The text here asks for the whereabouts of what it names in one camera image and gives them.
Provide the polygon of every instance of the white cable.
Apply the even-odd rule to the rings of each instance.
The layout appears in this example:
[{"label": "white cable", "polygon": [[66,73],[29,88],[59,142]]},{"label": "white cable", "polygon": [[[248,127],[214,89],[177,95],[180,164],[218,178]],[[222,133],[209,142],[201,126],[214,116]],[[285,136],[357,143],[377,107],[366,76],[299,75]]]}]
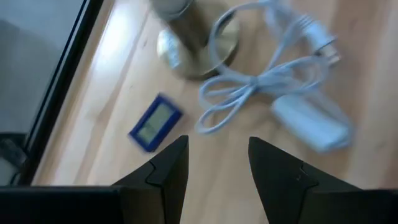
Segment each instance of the white cable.
[{"label": "white cable", "polygon": [[[279,45],[268,67],[259,76],[255,77],[232,70],[223,64],[216,51],[215,37],[222,23],[236,11],[259,8],[268,8],[266,22],[271,28],[271,32],[279,39]],[[329,72],[328,58],[308,56],[276,65],[282,52],[287,47],[296,44],[302,37],[307,37],[307,39],[312,41],[310,44],[313,44],[313,46],[316,45],[316,48],[313,49],[314,52],[320,50],[324,45],[329,44],[334,39],[334,37],[326,34],[325,29],[319,23],[311,20],[309,16],[300,16],[275,1],[251,2],[233,7],[224,13],[212,27],[208,43],[210,58],[214,65],[218,65],[217,69],[220,75],[207,80],[199,90],[200,104],[208,110],[198,120],[195,126],[196,131],[202,134],[210,134],[219,130],[233,118],[252,94],[261,92],[274,97],[311,93],[310,96],[318,105],[334,116],[335,119],[347,125],[351,133],[352,127],[347,116],[340,110],[338,105],[318,91]],[[305,75],[304,80],[295,78],[297,70],[300,70]],[[221,82],[234,82],[238,87],[209,90],[211,86]],[[226,100],[221,103],[212,104],[207,98],[213,96],[225,96]],[[206,128],[204,122],[207,117],[223,110],[231,111],[219,124]],[[348,144],[350,138],[351,134],[348,138],[341,140],[333,147]]]}]

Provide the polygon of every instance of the wooden table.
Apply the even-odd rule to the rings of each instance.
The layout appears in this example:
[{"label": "wooden table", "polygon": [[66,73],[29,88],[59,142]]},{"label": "wooden table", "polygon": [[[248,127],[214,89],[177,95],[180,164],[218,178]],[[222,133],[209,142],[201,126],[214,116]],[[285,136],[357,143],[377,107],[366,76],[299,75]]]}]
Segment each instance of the wooden table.
[{"label": "wooden table", "polygon": [[[226,2],[234,6],[246,1]],[[264,223],[249,168],[249,136],[358,187],[398,187],[398,1],[291,3],[339,37],[343,60],[325,91],[357,127],[351,148],[326,155],[313,152],[272,117],[269,99],[260,95],[220,132],[195,133],[193,126],[203,112],[197,102],[201,83],[179,79],[157,58],[157,35],[163,25],[148,0],[105,1],[35,184],[109,185],[145,163],[153,154],[143,153],[127,133],[163,92],[184,109],[185,116],[162,145],[180,134],[190,136],[182,223]],[[233,67],[255,75],[266,66],[275,41],[268,36],[260,11],[238,16],[244,25]],[[217,122],[222,116],[212,119]]]}]

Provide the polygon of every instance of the brass lamp base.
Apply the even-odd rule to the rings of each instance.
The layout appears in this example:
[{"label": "brass lamp base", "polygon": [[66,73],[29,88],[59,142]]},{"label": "brass lamp base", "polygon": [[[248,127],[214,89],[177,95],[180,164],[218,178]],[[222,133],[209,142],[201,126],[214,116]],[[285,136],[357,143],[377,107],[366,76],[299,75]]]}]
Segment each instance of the brass lamp base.
[{"label": "brass lamp base", "polygon": [[[205,24],[210,29],[215,21],[226,11],[221,3],[198,2],[198,9],[203,12]],[[234,59],[239,42],[239,24],[234,17],[225,21],[224,27],[216,37],[218,55],[225,64],[230,64]],[[204,80],[217,75],[216,66],[208,56],[208,46],[204,46],[195,53],[188,50],[180,39],[166,28],[159,33],[157,39],[157,55],[176,74],[196,80]]]}]

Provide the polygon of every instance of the white power cord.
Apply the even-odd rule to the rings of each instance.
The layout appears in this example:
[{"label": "white power cord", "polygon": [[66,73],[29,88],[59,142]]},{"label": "white power cord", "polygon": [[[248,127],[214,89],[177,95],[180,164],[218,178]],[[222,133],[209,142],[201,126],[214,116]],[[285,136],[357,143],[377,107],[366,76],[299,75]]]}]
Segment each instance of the white power cord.
[{"label": "white power cord", "polygon": [[[245,75],[223,64],[216,51],[215,37],[223,22],[240,10],[267,8],[266,22],[272,34],[279,39],[279,46],[268,67],[259,75]],[[298,58],[276,65],[282,52],[306,38],[312,48],[312,56]],[[260,1],[233,7],[214,24],[209,37],[209,54],[218,66],[220,75],[207,80],[199,91],[199,101],[207,111],[198,120],[195,129],[202,134],[211,134],[231,121],[248,98],[261,92],[276,97],[271,110],[291,132],[320,152],[349,144],[353,128],[349,118],[339,106],[321,94],[318,89],[326,80],[329,65],[339,61],[340,56],[332,42],[335,38],[326,29],[307,15],[299,15],[275,1]],[[297,78],[297,71],[305,78]],[[221,82],[234,82],[238,86],[222,90],[209,90]],[[215,105],[207,98],[225,96],[226,100]],[[311,98],[329,116],[315,109],[306,98]],[[205,120],[218,111],[231,110],[219,124],[206,128]]]}]

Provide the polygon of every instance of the digital thermometer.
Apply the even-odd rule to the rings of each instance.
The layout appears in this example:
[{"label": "digital thermometer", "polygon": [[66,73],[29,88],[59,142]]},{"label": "digital thermometer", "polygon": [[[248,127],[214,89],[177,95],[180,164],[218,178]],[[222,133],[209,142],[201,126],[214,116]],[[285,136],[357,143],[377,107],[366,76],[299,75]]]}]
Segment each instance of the digital thermometer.
[{"label": "digital thermometer", "polygon": [[129,135],[145,151],[153,152],[181,116],[182,112],[167,97],[159,94]]}]

